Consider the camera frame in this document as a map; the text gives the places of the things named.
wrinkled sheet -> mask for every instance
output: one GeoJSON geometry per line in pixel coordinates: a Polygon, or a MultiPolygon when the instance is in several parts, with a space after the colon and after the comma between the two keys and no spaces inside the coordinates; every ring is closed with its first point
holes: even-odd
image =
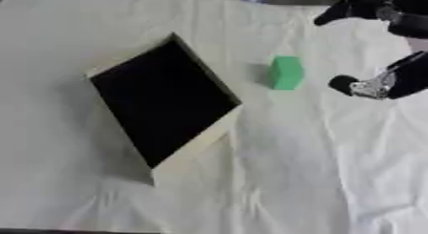
{"type": "Polygon", "coordinates": [[[342,96],[407,55],[380,22],[236,0],[4,0],[0,226],[166,233],[424,233],[428,94],[342,96]],[[180,34],[243,100],[236,128],[153,188],[83,71],[180,34]],[[300,56],[293,92],[268,87],[300,56]]]}

box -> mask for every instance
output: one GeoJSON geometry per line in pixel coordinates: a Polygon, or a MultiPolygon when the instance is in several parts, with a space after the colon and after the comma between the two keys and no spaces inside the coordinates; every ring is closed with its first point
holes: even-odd
{"type": "Polygon", "coordinates": [[[176,35],[119,64],[87,72],[152,169],[173,181],[233,126],[242,102],[176,35]]]}

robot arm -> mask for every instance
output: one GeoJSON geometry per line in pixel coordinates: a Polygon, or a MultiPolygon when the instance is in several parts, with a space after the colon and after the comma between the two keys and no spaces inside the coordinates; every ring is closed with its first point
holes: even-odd
{"type": "Polygon", "coordinates": [[[314,23],[323,26],[349,17],[380,19],[390,23],[393,34],[428,38],[428,0],[340,0],[314,23]]]}
{"type": "Polygon", "coordinates": [[[339,75],[329,86],[347,96],[398,99],[428,88],[428,52],[418,52],[390,65],[370,80],[339,75]]]}
{"type": "MultiPolygon", "coordinates": [[[[428,0],[340,0],[314,23],[358,17],[390,22],[389,32],[415,38],[428,38],[428,0]]],[[[428,89],[428,52],[414,53],[388,66],[369,80],[339,75],[330,87],[347,95],[372,99],[398,99],[428,89]]]]}

open box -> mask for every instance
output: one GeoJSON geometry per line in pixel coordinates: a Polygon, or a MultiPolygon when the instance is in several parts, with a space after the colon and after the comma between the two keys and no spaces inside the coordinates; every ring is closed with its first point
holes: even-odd
{"type": "Polygon", "coordinates": [[[146,53],[87,76],[155,182],[173,179],[227,133],[242,104],[174,33],[146,53]]]}

